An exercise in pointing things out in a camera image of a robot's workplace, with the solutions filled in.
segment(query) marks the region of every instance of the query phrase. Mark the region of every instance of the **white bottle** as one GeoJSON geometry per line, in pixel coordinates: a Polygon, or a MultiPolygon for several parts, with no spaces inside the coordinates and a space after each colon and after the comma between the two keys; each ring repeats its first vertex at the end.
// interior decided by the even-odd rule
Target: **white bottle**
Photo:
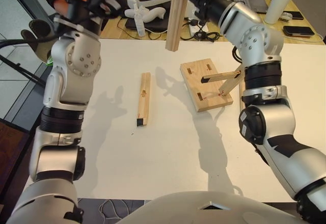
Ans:
{"type": "Polygon", "coordinates": [[[264,21],[267,24],[275,24],[289,2],[290,0],[271,0],[264,21]]]}
{"type": "Polygon", "coordinates": [[[146,34],[143,17],[141,15],[139,8],[137,7],[137,4],[133,5],[133,9],[134,9],[134,22],[136,24],[138,35],[140,37],[143,37],[146,34]]]}

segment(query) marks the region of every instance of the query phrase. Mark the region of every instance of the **wooden stand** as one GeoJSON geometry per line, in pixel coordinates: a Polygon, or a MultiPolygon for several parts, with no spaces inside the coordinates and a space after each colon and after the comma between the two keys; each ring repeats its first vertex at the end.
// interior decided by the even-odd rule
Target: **wooden stand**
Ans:
{"type": "Polygon", "coordinates": [[[229,93],[244,76],[242,65],[233,72],[218,73],[211,59],[181,64],[180,70],[197,112],[232,104],[229,93]]]}

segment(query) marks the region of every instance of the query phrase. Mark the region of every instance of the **white tabletop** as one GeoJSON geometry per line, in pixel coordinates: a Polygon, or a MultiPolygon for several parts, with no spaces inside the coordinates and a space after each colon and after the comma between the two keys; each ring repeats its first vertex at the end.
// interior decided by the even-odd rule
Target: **white tabletop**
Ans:
{"type": "MultiPolygon", "coordinates": [[[[239,134],[239,91],[232,105],[196,113],[180,64],[211,58],[219,72],[238,63],[227,42],[101,40],[102,67],[83,123],[86,170],[81,198],[151,200],[164,194],[216,190],[262,202],[291,198],[239,134]],[[141,73],[151,72],[150,116],[136,127],[141,73]]],[[[285,44],[283,84],[296,116],[295,138],[325,149],[325,46],[285,44]]]]}

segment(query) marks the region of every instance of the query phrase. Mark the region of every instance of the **wooden block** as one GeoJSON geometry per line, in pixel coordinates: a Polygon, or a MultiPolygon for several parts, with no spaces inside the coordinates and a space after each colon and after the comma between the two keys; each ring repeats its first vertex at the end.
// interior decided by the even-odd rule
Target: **wooden block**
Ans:
{"type": "Polygon", "coordinates": [[[241,71],[241,74],[239,76],[237,76],[237,78],[232,78],[232,79],[228,79],[226,80],[223,85],[220,87],[220,93],[223,95],[223,96],[226,96],[227,94],[229,94],[229,92],[231,92],[236,85],[238,85],[240,83],[240,81],[245,77],[245,73],[244,73],[244,70],[243,70],[243,67],[242,65],[239,65],[238,68],[236,68],[235,71],[241,71]]]}
{"type": "Polygon", "coordinates": [[[146,126],[149,113],[151,73],[142,73],[141,90],[138,102],[137,126],[146,126]]]}
{"type": "Polygon", "coordinates": [[[237,78],[237,76],[240,74],[241,74],[241,71],[237,70],[237,71],[224,72],[224,73],[214,74],[214,75],[204,75],[203,78],[201,79],[201,82],[207,83],[207,82],[213,82],[213,81],[218,81],[218,80],[237,78]]]}
{"type": "Polygon", "coordinates": [[[169,51],[177,51],[179,48],[182,24],[187,7],[187,0],[171,0],[168,34],[165,48],[169,51]]]}
{"type": "Polygon", "coordinates": [[[201,83],[203,76],[217,74],[211,59],[181,64],[180,70],[197,112],[233,103],[230,94],[221,96],[219,87],[222,81],[201,83]]]}
{"type": "Polygon", "coordinates": [[[243,92],[245,89],[246,89],[245,80],[242,80],[239,83],[240,111],[242,111],[246,107],[245,103],[241,100],[241,97],[243,96],[243,92]]]}

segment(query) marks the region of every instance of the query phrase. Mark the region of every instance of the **wooden stick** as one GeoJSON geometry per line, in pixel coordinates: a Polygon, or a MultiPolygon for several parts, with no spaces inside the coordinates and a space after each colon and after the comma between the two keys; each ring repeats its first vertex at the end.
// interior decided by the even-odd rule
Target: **wooden stick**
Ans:
{"type": "Polygon", "coordinates": [[[240,81],[244,78],[245,73],[243,71],[243,67],[242,65],[239,65],[238,68],[236,68],[235,71],[241,71],[241,74],[237,76],[237,78],[232,78],[232,79],[228,79],[226,80],[223,85],[220,87],[219,91],[222,94],[222,96],[225,96],[227,94],[229,94],[229,92],[232,91],[232,89],[235,88],[236,85],[238,85],[240,83],[240,81]]]}
{"type": "Polygon", "coordinates": [[[138,102],[137,126],[146,126],[149,113],[149,92],[151,73],[142,73],[141,90],[138,102]]]}
{"type": "Polygon", "coordinates": [[[179,48],[182,23],[184,19],[187,0],[171,0],[168,34],[165,48],[169,51],[177,51],[179,48]]]}
{"type": "Polygon", "coordinates": [[[241,71],[237,70],[237,71],[224,72],[224,73],[214,74],[214,75],[204,75],[203,78],[201,79],[201,83],[237,78],[237,76],[240,74],[241,71]]]}
{"type": "Polygon", "coordinates": [[[243,92],[245,89],[246,89],[245,80],[242,80],[239,83],[240,111],[242,111],[246,107],[245,103],[241,100],[241,97],[243,96],[243,92]]]}

